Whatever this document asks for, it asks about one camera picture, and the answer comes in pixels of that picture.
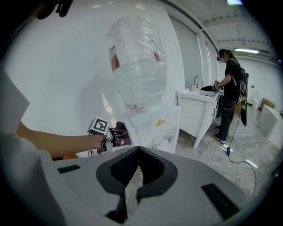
white cabinet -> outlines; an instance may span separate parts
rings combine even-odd
[[[185,89],[176,94],[178,106],[181,107],[180,129],[197,138],[194,144],[194,148],[197,148],[216,117],[219,93],[214,97],[208,97]]]
[[[258,121],[260,131],[279,149],[283,147],[283,118],[275,109],[264,105]]]
[[[126,117],[124,124],[132,144],[174,154],[180,130],[180,112],[180,107],[162,103]]]

ceiling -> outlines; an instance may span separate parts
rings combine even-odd
[[[175,0],[179,7],[197,18],[196,21],[218,49],[256,49],[250,55],[265,60],[278,60],[272,42],[261,25],[243,5],[228,5],[226,0]]]

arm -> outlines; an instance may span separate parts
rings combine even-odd
[[[34,131],[27,128],[22,122],[16,135],[32,142],[39,150],[46,150],[52,158],[75,154],[90,149],[101,149],[105,140],[102,134],[91,136],[61,136],[51,133]]]
[[[226,75],[226,77],[220,83],[216,84],[216,87],[220,88],[227,85],[231,81],[231,78],[231,75]]]

black pants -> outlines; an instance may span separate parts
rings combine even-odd
[[[234,118],[235,105],[238,100],[230,99],[225,96],[222,97],[222,116],[221,116],[221,126],[219,131],[219,137],[221,140],[226,140],[229,132],[229,127]]]

white wall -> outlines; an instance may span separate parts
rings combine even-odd
[[[173,18],[171,18],[171,21],[175,28],[182,52],[185,88],[191,87],[191,83],[194,83],[194,77],[196,75],[199,77],[199,81],[196,79],[195,82],[198,82],[199,86],[203,87],[202,61],[197,36],[179,21]]]
[[[175,30],[162,4],[74,0],[66,17],[53,12],[44,20],[32,21],[3,60],[5,71],[30,102],[23,117],[26,126],[82,135],[95,117],[112,125],[122,120],[105,34],[113,22],[131,15],[144,16],[159,27],[167,58],[163,100],[176,104],[176,91],[184,89],[184,68]]]
[[[207,42],[207,52],[210,66],[210,85],[212,85],[218,79],[218,62],[216,60],[217,52],[210,41]]]
[[[182,24],[186,25],[187,27],[189,27],[190,30],[192,30],[196,34],[196,37],[198,39],[198,48],[200,51],[201,66],[202,66],[202,74],[200,75],[200,78],[203,79],[204,87],[210,85],[209,59],[208,59],[207,48],[205,44],[206,36],[203,34],[200,28],[194,22],[192,22],[188,17],[186,17],[184,14],[180,13],[175,8],[168,6],[166,3],[162,3],[162,4],[165,7],[169,16],[181,22]]]
[[[275,104],[275,109],[280,111],[283,107],[283,74],[281,68],[254,60],[237,60],[249,74],[248,103],[252,103],[254,92],[259,90],[260,102],[262,98],[268,98]],[[219,63],[219,81],[225,77],[225,68],[226,64]]]

